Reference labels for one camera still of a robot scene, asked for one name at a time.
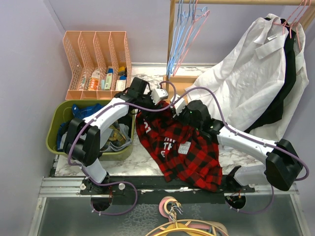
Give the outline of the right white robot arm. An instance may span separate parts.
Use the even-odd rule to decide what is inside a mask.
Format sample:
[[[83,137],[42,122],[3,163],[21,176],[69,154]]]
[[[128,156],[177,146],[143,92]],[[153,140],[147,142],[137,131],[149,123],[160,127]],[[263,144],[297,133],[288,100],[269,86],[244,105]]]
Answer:
[[[181,98],[173,108],[175,118],[197,129],[207,140],[241,151],[261,162],[261,165],[235,167],[226,178],[226,187],[231,192],[238,192],[243,186],[251,184],[270,184],[287,191],[302,171],[303,165],[288,140],[259,139],[238,131],[212,118],[200,100],[186,103]]]

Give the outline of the pink wire hanger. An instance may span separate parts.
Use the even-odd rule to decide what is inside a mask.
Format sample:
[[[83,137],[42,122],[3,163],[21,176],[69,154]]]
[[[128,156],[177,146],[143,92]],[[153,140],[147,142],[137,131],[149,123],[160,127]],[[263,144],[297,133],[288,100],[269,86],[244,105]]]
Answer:
[[[192,30],[189,34],[190,37],[188,39],[188,42],[186,43],[186,47],[185,47],[184,52],[181,56],[181,60],[179,61],[178,65],[176,66],[175,74],[173,76],[176,75],[176,73],[177,73],[179,67],[181,66],[186,54],[189,51],[190,46],[192,45],[193,41],[195,40],[195,38],[199,34],[199,31],[200,31],[201,27],[203,26],[203,24],[205,23],[205,21],[207,20],[209,14],[210,14],[210,10],[208,10],[207,7],[204,7],[203,9],[201,9],[201,8],[196,9],[193,27],[192,27]]]

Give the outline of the pile of coloured hangers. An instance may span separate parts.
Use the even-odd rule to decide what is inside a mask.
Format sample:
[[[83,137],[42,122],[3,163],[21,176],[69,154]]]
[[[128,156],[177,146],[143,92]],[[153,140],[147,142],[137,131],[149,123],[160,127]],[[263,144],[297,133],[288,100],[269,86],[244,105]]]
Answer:
[[[171,233],[185,233],[188,236],[228,236],[227,228],[219,222],[195,219],[178,219],[178,214],[183,214],[182,205],[174,197],[164,197],[159,205],[160,214],[168,219],[150,232],[148,236],[168,236]]]

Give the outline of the red black plaid shirt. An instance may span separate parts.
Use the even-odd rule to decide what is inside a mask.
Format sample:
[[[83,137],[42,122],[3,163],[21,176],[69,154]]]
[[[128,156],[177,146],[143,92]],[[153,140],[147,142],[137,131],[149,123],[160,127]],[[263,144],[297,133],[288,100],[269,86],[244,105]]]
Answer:
[[[141,111],[136,115],[136,132],[141,145],[154,159],[167,182],[178,178],[211,192],[222,180],[219,147],[195,128],[173,118],[168,103],[161,112]]]

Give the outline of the white hanging shirt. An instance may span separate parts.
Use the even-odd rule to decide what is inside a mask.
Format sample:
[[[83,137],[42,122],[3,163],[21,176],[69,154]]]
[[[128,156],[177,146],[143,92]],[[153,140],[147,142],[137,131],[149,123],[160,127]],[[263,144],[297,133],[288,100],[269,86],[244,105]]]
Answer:
[[[213,118],[239,129],[248,129],[268,108],[284,85],[284,43],[289,29],[274,25],[282,19],[274,14],[256,19],[235,48],[217,65],[201,74],[188,87],[188,101],[200,100]],[[284,99],[281,120],[251,130],[249,133],[279,141],[294,115],[309,84],[304,58],[305,32],[298,26],[302,52],[294,39],[296,82]]]

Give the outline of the wooden clothes rack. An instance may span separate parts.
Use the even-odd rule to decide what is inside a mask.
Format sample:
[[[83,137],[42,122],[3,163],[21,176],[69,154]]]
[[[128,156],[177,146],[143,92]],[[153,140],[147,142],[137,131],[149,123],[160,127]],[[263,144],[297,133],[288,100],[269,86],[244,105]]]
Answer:
[[[293,12],[284,22],[274,25],[292,30],[301,24],[305,30],[315,18],[313,0],[172,0],[170,2],[167,69],[164,81],[166,89],[173,87],[178,95],[187,99],[186,88],[195,82],[196,77],[177,76],[187,52],[198,36],[210,15],[209,4],[223,5],[296,5],[301,11]]]

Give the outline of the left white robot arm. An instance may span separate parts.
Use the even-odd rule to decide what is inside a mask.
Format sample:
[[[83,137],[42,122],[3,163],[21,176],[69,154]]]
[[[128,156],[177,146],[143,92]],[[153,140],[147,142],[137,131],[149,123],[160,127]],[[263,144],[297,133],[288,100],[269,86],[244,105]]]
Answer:
[[[85,118],[73,118],[63,143],[63,152],[68,155],[69,165],[79,166],[92,180],[92,189],[103,194],[108,190],[108,172],[100,163],[101,148],[109,140],[110,126],[130,114],[134,109],[152,111],[154,103],[150,93],[145,94],[149,83],[135,77],[130,86],[118,92],[99,111]]]

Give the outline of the yellow plaid cloth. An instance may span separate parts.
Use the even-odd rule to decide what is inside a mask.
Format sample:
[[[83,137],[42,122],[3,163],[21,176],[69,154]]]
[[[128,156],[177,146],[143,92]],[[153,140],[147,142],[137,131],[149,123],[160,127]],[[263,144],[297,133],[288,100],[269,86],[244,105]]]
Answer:
[[[109,128],[112,130],[112,133],[108,138],[108,143],[120,148],[126,143],[126,137],[122,133],[119,123],[116,121]]]

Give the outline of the black hanging garment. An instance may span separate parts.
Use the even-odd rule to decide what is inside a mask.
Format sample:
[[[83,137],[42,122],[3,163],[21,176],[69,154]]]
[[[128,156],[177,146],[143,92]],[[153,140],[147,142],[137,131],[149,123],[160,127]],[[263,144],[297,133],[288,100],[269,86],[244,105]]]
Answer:
[[[288,35],[284,43],[286,61],[284,85],[264,113],[245,130],[246,133],[249,133],[255,128],[272,124],[282,119],[284,114],[284,99],[288,96],[296,82],[295,52],[293,48],[295,36],[296,32],[292,30],[291,37]]]

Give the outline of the pink mesh file organizer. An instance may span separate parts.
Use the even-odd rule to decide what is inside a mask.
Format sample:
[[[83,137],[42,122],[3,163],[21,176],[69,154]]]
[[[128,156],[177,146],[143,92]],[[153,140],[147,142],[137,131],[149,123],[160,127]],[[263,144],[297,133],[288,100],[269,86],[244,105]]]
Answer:
[[[111,99],[117,81],[132,81],[132,65],[125,31],[66,31],[64,50],[72,78],[66,100]]]

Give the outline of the pink hanger holding shirts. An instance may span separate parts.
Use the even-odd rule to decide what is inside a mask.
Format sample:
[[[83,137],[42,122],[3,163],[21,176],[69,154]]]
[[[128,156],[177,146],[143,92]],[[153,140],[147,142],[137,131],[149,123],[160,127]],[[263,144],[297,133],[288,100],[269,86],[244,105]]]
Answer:
[[[315,18],[315,6],[313,5],[314,0],[301,0],[297,8],[289,15],[289,17],[282,23],[273,23],[274,25],[281,26],[283,33],[285,28],[289,28],[289,37],[292,38],[291,31],[295,29],[296,40],[298,43],[299,51],[302,52],[302,46],[300,42],[298,26],[306,30]]]

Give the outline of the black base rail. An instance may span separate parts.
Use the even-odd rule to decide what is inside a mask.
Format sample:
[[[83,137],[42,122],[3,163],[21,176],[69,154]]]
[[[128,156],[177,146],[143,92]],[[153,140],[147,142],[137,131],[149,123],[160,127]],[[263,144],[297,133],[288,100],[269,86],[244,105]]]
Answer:
[[[228,176],[224,175],[222,183],[216,192],[195,188],[191,184],[174,179],[166,182],[162,176],[111,176],[109,182],[125,184],[123,190],[117,184],[112,186],[98,186],[88,179],[83,179],[80,187],[80,194],[91,197],[108,197],[116,205],[132,205],[135,200],[135,191],[132,183],[137,190],[138,204],[154,204],[166,196],[172,196],[182,204],[192,203],[211,203],[224,204],[225,194],[253,193],[254,188],[246,186],[236,186],[231,181],[226,181]]]

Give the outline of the blue cloth in bin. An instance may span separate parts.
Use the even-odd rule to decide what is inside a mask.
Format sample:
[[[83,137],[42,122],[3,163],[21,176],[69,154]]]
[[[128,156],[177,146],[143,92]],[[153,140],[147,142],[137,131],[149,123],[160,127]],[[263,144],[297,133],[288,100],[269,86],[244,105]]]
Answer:
[[[83,119],[83,118],[86,118],[95,114],[102,108],[103,106],[99,103],[97,103],[96,105],[87,106],[84,108],[79,108],[76,104],[73,104],[71,107],[71,111],[74,118]],[[63,144],[64,144],[66,134],[68,131],[69,123],[70,121],[66,121],[59,126],[59,129],[57,132],[57,151],[59,152],[63,151]]]

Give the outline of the olive green laundry bin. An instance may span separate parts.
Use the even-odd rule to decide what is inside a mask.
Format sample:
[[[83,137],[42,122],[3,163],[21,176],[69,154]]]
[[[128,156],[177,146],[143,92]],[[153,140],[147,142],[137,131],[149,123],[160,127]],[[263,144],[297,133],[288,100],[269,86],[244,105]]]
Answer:
[[[46,146],[50,152],[53,154],[59,154],[66,156],[62,151],[57,151],[57,134],[60,125],[64,122],[70,121],[74,118],[72,113],[72,105],[77,105],[78,108],[82,109],[87,106],[93,106],[97,103],[102,106],[107,105],[109,100],[95,100],[95,99],[86,99],[86,100],[67,100],[61,103],[55,110],[53,115],[50,128],[46,138]],[[133,145],[129,145],[119,152],[104,152],[100,157],[101,161],[123,161],[126,160],[132,153]]]

